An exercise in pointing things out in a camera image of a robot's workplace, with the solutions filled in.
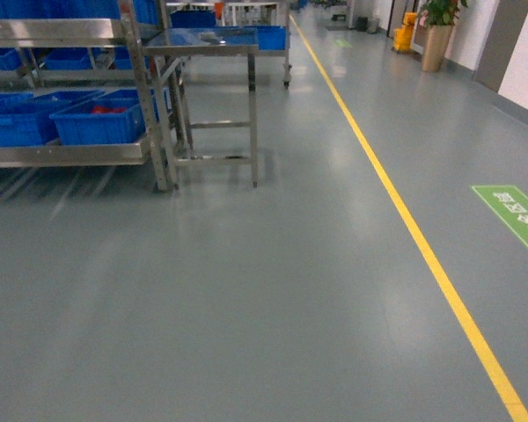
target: green leaves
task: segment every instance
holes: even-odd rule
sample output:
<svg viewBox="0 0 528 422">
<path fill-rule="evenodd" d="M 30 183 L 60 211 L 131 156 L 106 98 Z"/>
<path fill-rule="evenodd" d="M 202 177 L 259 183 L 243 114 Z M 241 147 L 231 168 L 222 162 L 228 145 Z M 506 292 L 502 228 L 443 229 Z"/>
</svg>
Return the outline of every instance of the green leaves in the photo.
<svg viewBox="0 0 528 422">
<path fill-rule="evenodd" d="M 467 0 L 428 0 L 421 7 L 419 18 L 425 18 L 424 26 L 455 25 L 459 13 L 458 4 L 467 7 Z"/>
</svg>

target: potted plant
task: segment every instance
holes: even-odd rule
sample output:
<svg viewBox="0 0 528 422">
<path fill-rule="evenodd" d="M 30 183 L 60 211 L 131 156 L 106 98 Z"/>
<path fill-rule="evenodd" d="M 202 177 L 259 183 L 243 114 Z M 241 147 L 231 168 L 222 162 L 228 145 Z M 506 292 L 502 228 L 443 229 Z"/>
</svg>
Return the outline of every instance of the potted plant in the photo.
<svg viewBox="0 0 528 422">
<path fill-rule="evenodd" d="M 422 71 L 437 72 L 442 66 L 451 31 L 458 21 L 459 5 L 467 0 L 428 0 L 420 9 L 419 25 L 428 29 L 422 55 Z"/>
</svg>

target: stainless steel table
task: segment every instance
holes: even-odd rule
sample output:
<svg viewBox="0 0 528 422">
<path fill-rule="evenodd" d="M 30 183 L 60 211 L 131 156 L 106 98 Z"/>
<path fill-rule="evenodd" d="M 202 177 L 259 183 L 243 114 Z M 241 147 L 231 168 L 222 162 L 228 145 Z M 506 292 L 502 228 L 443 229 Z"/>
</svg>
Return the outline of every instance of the stainless steel table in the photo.
<svg viewBox="0 0 528 422">
<path fill-rule="evenodd" d="M 254 28 L 169 28 L 143 47 L 143 53 L 155 59 L 157 71 L 153 76 L 153 87 L 158 110 L 165 109 L 164 85 L 168 83 L 172 108 L 177 117 L 177 141 L 172 141 L 170 127 L 161 125 L 163 144 L 168 158 L 170 177 L 179 188 L 177 168 L 210 164 L 250 164 L 253 186 L 258 184 L 258 140 L 256 133 L 256 71 L 254 56 L 258 53 L 258 41 Z M 246 121 L 213 121 L 192 123 L 187 110 L 184 84 L 179 81 L 177 69 L 180 57 L 245 55 L 248 71 L 249 116 Z M 194 141 L 192 129 L 248 127 L 250 129 L 250 156 L 197 156 L 190 153 L 180 157 L 179 151 L 187 140 L 190 150 Z"/>
</svg>

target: trash bin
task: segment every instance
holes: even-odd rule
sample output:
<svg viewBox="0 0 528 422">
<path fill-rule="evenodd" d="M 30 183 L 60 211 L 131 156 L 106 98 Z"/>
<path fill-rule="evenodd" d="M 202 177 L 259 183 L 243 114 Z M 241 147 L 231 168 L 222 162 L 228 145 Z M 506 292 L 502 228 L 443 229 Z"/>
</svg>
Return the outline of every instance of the trash bin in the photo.
<svg viewBox="0 0 528 422">
<path fill-rule="evenodd" d="M 372 18 L 368 20 L 368 33 L 378 33 L 379 18 Z"/>
<path fill-rule="evenodd" d="M 365 16 L 358 17 L 358 20 L 356 21 L 356 30 L 365 33 L 368 29 L 368 18 Z"/>
</svg>

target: red object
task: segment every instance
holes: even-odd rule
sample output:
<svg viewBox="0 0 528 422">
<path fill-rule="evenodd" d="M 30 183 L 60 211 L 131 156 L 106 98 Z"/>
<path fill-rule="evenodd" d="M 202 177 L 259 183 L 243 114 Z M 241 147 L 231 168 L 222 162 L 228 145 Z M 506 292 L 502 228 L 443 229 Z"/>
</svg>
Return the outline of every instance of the red object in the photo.
<svg viewBox="0 0 528 422">
<path fill-rule="evenodd" d="M 95 105 L 94 108 L 92 108 L 92 111 L 90 114 L 106 114 L 109 113 L 110 109 L 107 107 L 103 107 L 101 105 Z"/>
<path fill-rule="evenodd" d="M 110 114 L 110 113 L 125 113 L 127 111 L 127 107 L 117 107 L 117 108 L 109 108 L 104 107 L 102 105 L 95 105 L 92 110 L 90 111 L 90 114 Z"/>
</svg>

